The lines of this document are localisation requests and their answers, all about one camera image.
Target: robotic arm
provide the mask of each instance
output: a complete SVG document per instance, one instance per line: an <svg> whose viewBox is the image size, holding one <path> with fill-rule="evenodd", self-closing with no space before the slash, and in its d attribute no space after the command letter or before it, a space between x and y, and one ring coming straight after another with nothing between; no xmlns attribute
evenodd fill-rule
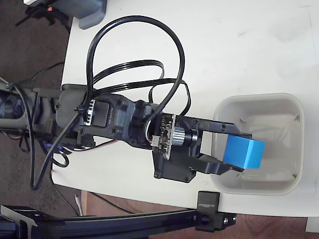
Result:
<svg viewBox="0 0 319 239"><path fill-rule="evenodd" d="M50 147L77 114L86 86L64 85L62 90L21 88L32 115L34 137ZM0 83L0 128L11 135L28 130L27 113L19 94ZM92 99L84 116L61 140L62 147L81 150L95 147L93 136L121 140L132 147L153 151L155 178L190 182L196 172L221 175L243 169L200 153L204 131L251 137L227 122L160 113L145 135L145 123L157 107L142 100L133 102L122 95L104 94Z"/></svg>
<svg viewBox="0 0 319 239"><path fill-rule="evenodd" d="M158 61L148 60L124 63L111 67L93 77L93 56L99 40L112 28L127 22L139 21L153 24L164 30L173 39L180 55L179 72L176 79L127 83L95 90L94 83L116 71L145 65L161 66ZM196 172L221 175L229 170L243 171L243 168L219 161L215 157L200 153L204 131L225 133L240 137L252 137L241 133L236 125L184 116L190 107L188 102L181 115L163 113L165 105L172 98L179 84L186 86L181 78L184 71L182 45L163 23L144 16L128 16L114 20L104 26L93 39L87 57L87 85L67 84L61 90L26 89L0 78L0 129L11 135L24 135L28 131L31 148L31 187L36 190L43 178L53 153L60 153L66 159L68 149L93 148L93 136L121 140L132 147L152 150L157 179L165 178L188 183ZM154 87L173 83L165 99L159 104L133 102L114 92L138 87ZM34 138L41 142L44 151L49 149L38 183L34 185Z"/></svg>

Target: metal bracket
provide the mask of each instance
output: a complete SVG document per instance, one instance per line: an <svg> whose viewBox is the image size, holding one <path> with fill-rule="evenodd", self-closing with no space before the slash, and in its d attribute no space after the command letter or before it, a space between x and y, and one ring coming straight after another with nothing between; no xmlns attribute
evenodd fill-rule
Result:
<svg viewBox="0 0 319 239"><path fill-rule="evenodd" d="M16 224L16 238L58 239L65 221L30 207L1 206L2 216Z"/></svg>
<svg viewBox="0 0 319 239"><path fill-rule="evenodd" d="M218 212L219 193L198 192L197 199L197 231L213 233L236 224L237 215Z"/></svg>

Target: white table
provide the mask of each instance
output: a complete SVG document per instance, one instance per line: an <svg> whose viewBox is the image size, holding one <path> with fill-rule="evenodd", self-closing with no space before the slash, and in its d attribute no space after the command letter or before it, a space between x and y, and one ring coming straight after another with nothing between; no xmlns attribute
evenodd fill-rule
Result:
<svg viewBox="0 0 319 239"><path fill-rule="evenodd" d="M224 212L319 216L319 2L316 0L108 0L99 25L81 30L73 20L62 84L86 83L86 56L94 35L106 23L126 15L146 15L167 24L180 38L186 55L183 79L192 106L188 116L212 119L225 98L234 95L287 92L305 110L304 173L296 189L284 196L221 194ZM175 77L178 54L171 39L144 23L128 23L109 32L95 54L94 73L132 60L157 59L166 77ZM160 70L133 69L112 75L97 88L155 79ZM155 101L162 96L155 90ZM148 89L123 92L131 100L147 100ZM186 103L181 87L165 112L180 113ZM206 135L202 151L210 153ZM107 195L196 208L197 192L218 191L210 176L198 173L184 184L153 178L150 151L123 142L73 153L67 168L54 167L56 184Z"/></svg>

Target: white plastic tray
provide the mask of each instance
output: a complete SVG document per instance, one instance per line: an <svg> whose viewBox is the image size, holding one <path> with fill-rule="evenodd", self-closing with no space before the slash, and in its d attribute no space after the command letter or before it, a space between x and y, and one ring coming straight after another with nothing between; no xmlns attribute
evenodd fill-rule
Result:
<svg viewBox="0 0 319 239"><path fill-rule="evenodd" d="M285 93L234 96L216 109L214 120L233 122L253 139L266 142L260 169L211 175L224 193L283 195L301 179L304 161L304 111L299 100ZM212 155L222 160L227 135L213 134Z"/></svg>

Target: blue block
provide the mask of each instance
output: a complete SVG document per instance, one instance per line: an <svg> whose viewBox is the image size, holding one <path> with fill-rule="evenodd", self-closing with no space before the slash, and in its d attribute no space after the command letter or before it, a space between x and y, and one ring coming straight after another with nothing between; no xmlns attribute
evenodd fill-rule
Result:
<svg viewBox="0 0 319 239"><path fill-rule="evenodd" d="M223 161L244 169L260 168L265 144L265 142L229 135Z"/></svg>

